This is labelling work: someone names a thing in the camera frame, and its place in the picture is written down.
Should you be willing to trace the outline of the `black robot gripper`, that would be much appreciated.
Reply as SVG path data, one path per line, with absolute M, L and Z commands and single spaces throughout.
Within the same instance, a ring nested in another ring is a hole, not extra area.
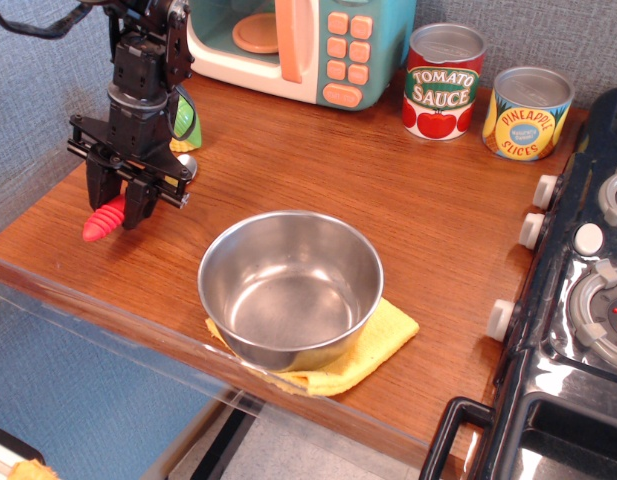
M 179 97 L 192 102 L 187 92 L 175 89 L 154 99 L 137 99 L 110 89 L 108 96 L 106 120 L 80 114 L 70 117 L 73 133 L 68 150 L 86 161 L 89 205 L 93 210 L 120 194 L 120 168 L 129 170 L 134 165 L 181 181 L 188 178 L 170 150 Z M 127 183 L 122 223 L 125 230 L 137 228 L 152 215 L 158 193 L 155 179 L 138 177 Z

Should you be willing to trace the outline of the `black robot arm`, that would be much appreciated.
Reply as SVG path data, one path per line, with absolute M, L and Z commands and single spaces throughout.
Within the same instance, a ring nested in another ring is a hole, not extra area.
M 197 128 L 190 117 L 176 127 L 178 108 L 190 97 L 182 84 L 192 75 L 186 1 L 104 1 L 114 66 L 108 117 L 70 119 L 69 150 L 86 162 L 89 203 L 98 210 L 121 195 L 123 226 L 136 228 L 158 201 L 183 207 L 192 168 L 172 153 L 172 141 Z

